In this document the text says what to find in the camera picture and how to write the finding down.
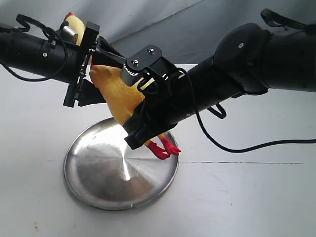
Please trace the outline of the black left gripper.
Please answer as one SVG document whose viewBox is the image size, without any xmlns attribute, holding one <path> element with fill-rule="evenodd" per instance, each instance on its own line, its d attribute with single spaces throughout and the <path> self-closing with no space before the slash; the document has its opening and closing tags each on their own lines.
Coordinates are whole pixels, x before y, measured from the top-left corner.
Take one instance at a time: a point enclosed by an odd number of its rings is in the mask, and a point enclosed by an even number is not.
<svg viewBox="0 0 316 237">
<path fill-rule="evenodd" d="M 68 21 L 70 27 L 78 34 L 76 44 L 73 44 L 76 54 L 71 57 L 74 62 L 74 72 L 66 91 L 63 105 L 74 107 L 75 102 L 83 107 L 93 104 L 106 104 L 98 88 L 86 79 L 86 69 L 93 65 L 122 67 L 126 58 L 116 51 L 104 37 L 99 36 L 100 27 L 94 23 L 82 21 Z"/>
</svg>

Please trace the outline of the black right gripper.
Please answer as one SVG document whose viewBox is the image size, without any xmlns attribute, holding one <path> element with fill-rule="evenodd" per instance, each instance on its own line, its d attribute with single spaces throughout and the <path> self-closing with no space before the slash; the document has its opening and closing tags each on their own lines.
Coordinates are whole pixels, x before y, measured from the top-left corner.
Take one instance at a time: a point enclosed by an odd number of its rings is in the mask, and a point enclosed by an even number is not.
<svg viewBox="0 0 316 237">
<path fill-rule="evenodd" d="M 136 103 L 131 117 L 123 123 L 128 133 L 125 141 L 133 150 L 146 141 L 176 126 L 198 109 L 198 78 L 194 74 L 174 74 L 161 84 L 156 81 L 149 89 L 141 89 L 140 78 L 133 86 L 145 98 Z"/>
</svg>

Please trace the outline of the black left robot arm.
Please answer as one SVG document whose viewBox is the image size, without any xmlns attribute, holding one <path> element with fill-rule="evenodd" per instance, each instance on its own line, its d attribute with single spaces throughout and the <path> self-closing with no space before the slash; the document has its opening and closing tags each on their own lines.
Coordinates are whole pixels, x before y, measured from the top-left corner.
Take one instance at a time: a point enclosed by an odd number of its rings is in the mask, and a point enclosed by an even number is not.
<svg viewBox="0 0 316 237">
<path fill-rule="evenodd" d="M 99 25 L 88 22 L 81 44 L 76 45 L 75 38 L 66 32 L 69 26 L 66 22 L 57 31 L 35 22 L 43 31 L 44 39 L 28 33 L 31 19 L 23 16 L 19 22 L 21 27 L 0 26 L 0 63 L 5 69 L 24 81 L 54 79 L 67 83 L 63 102 L 67 107 L 75 103 L 82 107 L 106 102 L 85 78 L 88 63 L 120 68 L 126 58 L 99 36 Z"/>
</svg>

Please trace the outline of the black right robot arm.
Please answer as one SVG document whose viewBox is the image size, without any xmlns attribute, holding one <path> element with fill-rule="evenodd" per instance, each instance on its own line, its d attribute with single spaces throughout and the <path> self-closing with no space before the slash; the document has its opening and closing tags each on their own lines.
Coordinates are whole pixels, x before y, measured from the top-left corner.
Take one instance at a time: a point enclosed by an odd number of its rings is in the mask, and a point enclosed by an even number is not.
<svg viewBox="0 0 316 237">
<path fill-rule="evenodd" d="M 224 118 L 221 102 L 269 89 L 315 92 L 316 26 L 285 26 L 270 32 L 254 23 L 232 30 L 214 55 L 189 71 L 170 63 L 159 48 L 149 45 L 127 59 L 122 80 L 144 85 L 144 101 L 124 123 L 132 149 L 174 128 L 178 122 L 209 110 Z"/>
</svg>

